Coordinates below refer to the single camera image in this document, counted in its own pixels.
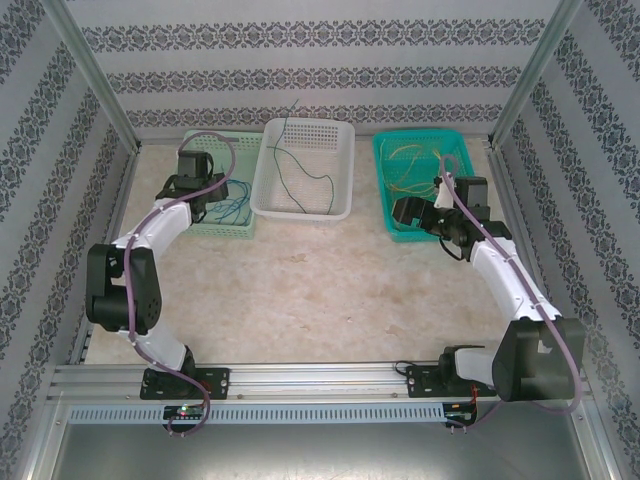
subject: teal basket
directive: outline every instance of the teal basket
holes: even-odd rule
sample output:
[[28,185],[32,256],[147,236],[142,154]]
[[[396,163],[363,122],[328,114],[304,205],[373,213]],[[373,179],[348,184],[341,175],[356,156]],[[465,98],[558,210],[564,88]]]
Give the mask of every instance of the teal basket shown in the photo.
[[[439,176],[440,161],[434,150],[440,155],[451,154],[458,159],[457,176],[474,174],[464,139],[454,130],[399,130],[378,133],[373,137],[384,223],[394,242],[433,242],[438,239],[417,227],[399,224],[392,217],[393,205],[400,198],[417,196],[435,201],[437,190],[424,192]],[[452,162],[447,161],[446,168],[451,171]],[[399,192],[390,186],[420,193]]]
[[[194,133],[200,131],[202,130],[189,130],[185,134],[184,138],[186,139]],[[262,134],[224,131],[216,131],[216,133],[229,138],[238,139],[238,142],[233,143],[233,148],[236,152],[236,167],[231,174],[231,179],[253,184],[253,176],[256,171],[258,153],[260,152],[260,145],[262,143]],[[229,170],[229,167],[231,166],[231,153],[229,151],[229,147],[227,147],[226,143],[221,142],[213,135],[203,135],[194,138],[185,146],[185,150],[199,150],[210,153],[213,157],[213,163],[216,173],[227,172]],[[227,198],[229,200],[242,198],[241,188],[238,186],[229,185],[229,197]],[[214,203],[207,204],[207,210],[214,205]],[[218,223],[217,218],[219,217],[219,213],[210,212],[202,220],[202,222],[194,223],[184,232],[184,234],[227,238],[245,238],[248,240],[251,240],[253,238],[253,232],[256,227],[256,218],[254,213],[251,211],[248,198],[247,202],[240,209],[240,213],[237,216],[237,221],[235,213],[221,220],[222,223]]]

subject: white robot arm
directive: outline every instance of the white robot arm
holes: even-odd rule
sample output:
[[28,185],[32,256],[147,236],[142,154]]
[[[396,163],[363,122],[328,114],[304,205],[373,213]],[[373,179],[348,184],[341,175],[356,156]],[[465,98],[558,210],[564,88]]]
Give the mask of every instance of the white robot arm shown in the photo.
[[[207,203],[227,197],[227,185],[221,183],[223,177],[222,173],[213,173],[213,159],[208,153],[179,150],[178,171],[169,177],[157,195],[146,220],[113,243],[94,245],[89,250],[87,317],[107,331],[131,338],[126,287],[114,285],[112,279],[123,275],[124,253],[134,238],[127,282],[131,283],[134,295],[135,344],[141,355],[153,359],[152,368],[159,364],[166,367],[160,370],[169,369],[189,377],[195,375],[195,361],[189,348],[173,336],[160,318],[162,298],[155,259],[181,232],[204,218]],[[181,201],[185,196],[191,198]]]
[[[435,183],[440,186],[441,182],[442,178]],[[406,225],[415,225],[417,220],[420,228],[438,237],[449,255],[470,262],[489,285],[506,323],[506,332],[497,350],[447,347],[439,360],[442,381],[483,383],[495,389],[505,401],[573,397],[574,375],[540,310],[553,321],[552,326],[558,330],[578,369],[584,346],[582,325],[577,319],[563,318],[549,303],[518,258],[506,225],[489,219],[486,179],[459,177],[455,181],[455,192],[503,252],[485,239],[457,205],[453,207],[447,188],[441,186],[439,190],[435,202],[417,197],[397,200],[394,219]],[[445,246],[445,240],[460,247],[460,257]]]

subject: striped wallpaper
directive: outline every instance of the striped wallpaper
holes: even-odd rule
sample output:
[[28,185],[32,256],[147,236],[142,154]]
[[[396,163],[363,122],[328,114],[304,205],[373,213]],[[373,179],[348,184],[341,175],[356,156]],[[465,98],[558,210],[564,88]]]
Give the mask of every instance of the striped wallpaper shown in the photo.
[[142,139],[293,115],[489,133],[557,0],[73,0]]
[[639,39],[640,3],[586,1],[503,145],[623,478],[640,478]]
[[84,313],[129,152],[37,0],[0,6],[0,479]]

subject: floor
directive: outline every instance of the floor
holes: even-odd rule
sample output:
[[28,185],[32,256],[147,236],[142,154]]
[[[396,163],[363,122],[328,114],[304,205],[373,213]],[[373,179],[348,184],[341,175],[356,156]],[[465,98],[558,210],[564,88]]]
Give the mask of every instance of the floor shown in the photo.
[[[490,182],[482,142],[467,141]],[[122,232],[150,209],[175,168],[176,146],[145,146]],[[333,228],[258,218],[253,240],[181,235],[156,259],[161,321],[199,363],[436,359],[452,344],[497,345],[505,323],[489,288],[437,243],[397,244],[383,222],[371,140],[356,142],[353,207]],[[143,363],[96,327],[86,363]]]

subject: metal panel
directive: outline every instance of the metal panel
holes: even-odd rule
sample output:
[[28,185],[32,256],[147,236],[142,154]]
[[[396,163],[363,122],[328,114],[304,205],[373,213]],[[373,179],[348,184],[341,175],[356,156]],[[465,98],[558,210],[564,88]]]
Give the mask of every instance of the metal panel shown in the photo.
[[[77,405],[71,410],[73,425],[142,425],[162,423],[164,407],[157,405]],[[314,405],[217,405],[207,424],[292,425],[336,423],[444,422],[441,403],[314,404]],[[195,424],[197,420],[177,420]]]
[[182,440],[150,425],[69,425],[54,478],[579,480],[588,475],[570,419],[513,404],[467,435],[420,423],[216,425]]

